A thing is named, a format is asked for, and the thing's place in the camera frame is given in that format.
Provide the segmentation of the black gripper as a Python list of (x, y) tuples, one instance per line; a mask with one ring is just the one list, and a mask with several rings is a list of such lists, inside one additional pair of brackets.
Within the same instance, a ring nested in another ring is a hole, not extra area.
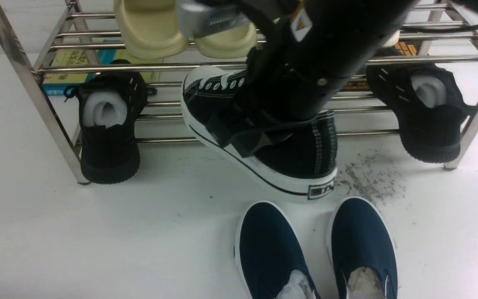
[(241, 157), (253, 156), (293, 135), (293, 127), (261, 127), (261, 112), (279, 123), (306, 121), (306, 51), (302, 46), (256, 46), (246, 63), (247, 103), (227, 104), (205, 126), (220, 147), (233, 145)]

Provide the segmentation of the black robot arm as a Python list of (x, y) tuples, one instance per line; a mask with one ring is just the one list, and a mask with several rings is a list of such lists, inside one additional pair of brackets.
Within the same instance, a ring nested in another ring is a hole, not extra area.
[[(398, 30), (411, 0), (304, 0), (277, 22), (244, 0), (196, 0), (205, 14), (231, 8), (264, 34), (247, 69), (199, 67), (183, 85), (183, 118), (197, 139), (240, 162), (304, 172), (334, 166), (337, 137), (322, 111)], [(461, 153), (460, 124), (476, 108), (462, 103), (453, 75), (433, 64), (370, 66), (370, 89), (393, 110), (406, 151), (426, 163)]]

